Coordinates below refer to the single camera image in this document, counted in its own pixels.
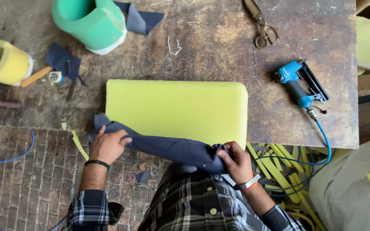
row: hand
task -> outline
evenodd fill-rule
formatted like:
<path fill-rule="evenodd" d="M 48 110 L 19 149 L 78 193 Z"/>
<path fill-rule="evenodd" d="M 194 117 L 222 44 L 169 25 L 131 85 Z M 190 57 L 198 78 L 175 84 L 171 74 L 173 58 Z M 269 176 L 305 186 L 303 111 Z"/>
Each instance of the hand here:
<path fill-rule="evenodd" d="M 89 157 L 90 160 L 100 160 L 109 165 L 122 155 L 125 149 L 125 145 L 132 142 L 131 137 L 123 138 L 127 136 L 125 130 L 119 130 L 104 134 L 105 126 L 102 126 L 98 135 L 92 144 L 92 155 Z"/>
<path fill-rule="evenodd" d="M 228 155 L 225 150 L 216 151 L 216 155 L 221 158 L 227 168 L 228 174 L 237 185 L 243 185 L 254 177 L 251 166 L 251 157 L 241 149 L 235 141 L 224 143 L 225 147 L 234 156 L 234 159 Z"/>

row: pneumatic staple gun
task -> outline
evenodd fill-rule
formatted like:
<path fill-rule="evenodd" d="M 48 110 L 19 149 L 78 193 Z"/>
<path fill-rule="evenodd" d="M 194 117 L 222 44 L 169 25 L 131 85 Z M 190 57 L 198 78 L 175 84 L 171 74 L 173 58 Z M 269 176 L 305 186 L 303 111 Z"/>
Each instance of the pneumatic staple gun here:
<path fill-rule="evenodd" d="M 318 121 L 318 115 L 311 108 L 312 100 L 319 100 L 322 104 L 329 99 L 328 94 L 321 86 L 315 75 L 309 69 L 306 64 L 306 60 L 299 62 L 293 61 L 280 69 L 276 70 L 273 74 L 275 83 L 283 83 L 288 88 L 288 91 L 295 97 L 296 102 L 300 108 L 305 108 L 306 113 L 315 121 Z M 312 95 L 307 95 L 302 87 L 299 85 L 298 80 L 301 76 L 298 74 L 301 71 L 301 75 L 304 77 L 308 85 L 310 86 L 309 91 Z"/>

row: hose connector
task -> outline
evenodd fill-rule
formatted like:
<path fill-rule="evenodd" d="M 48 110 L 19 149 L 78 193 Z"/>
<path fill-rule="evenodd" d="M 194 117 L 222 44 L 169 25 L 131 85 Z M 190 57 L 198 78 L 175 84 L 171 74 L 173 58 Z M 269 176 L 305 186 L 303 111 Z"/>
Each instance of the hose connector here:
<path fill-rule="evenodd" d="M 306 113 L 311 117 L 311 119 L 313 119 L 313 121 L 317 122 L 318 121 L 318 115 L 315 113 L 315 111 L 308 107 L 306 109 Z"/>

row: wooden handle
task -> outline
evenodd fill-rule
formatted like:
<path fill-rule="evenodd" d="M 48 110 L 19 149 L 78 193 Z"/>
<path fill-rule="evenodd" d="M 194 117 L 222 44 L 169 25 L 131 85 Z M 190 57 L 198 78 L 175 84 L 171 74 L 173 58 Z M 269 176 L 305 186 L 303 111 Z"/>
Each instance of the wooden handle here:
<path fill-rule="evenodd" d="M 33 74 L 32 76 L 28 77 L 24 81 L 21 82 L 21 87 L 28 87 L 31 83 L 37 81 L 38 79 L 44 77 L 46 74 L 48 74 L 50 71 L 52 71 L 52 67 L 47 66 L 42 68 L 37 73 Z"/>

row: foam cushion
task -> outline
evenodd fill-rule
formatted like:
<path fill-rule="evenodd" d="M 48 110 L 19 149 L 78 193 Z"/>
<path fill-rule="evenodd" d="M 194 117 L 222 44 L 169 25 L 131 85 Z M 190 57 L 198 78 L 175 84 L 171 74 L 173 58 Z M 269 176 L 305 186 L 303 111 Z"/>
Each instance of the foam cushion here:
<path fill-rule="evenodd" d="M 143 135 L 236 141 L 244 149 L 248 93 L 238 82 L 111 79 L 105 114 Z"/>

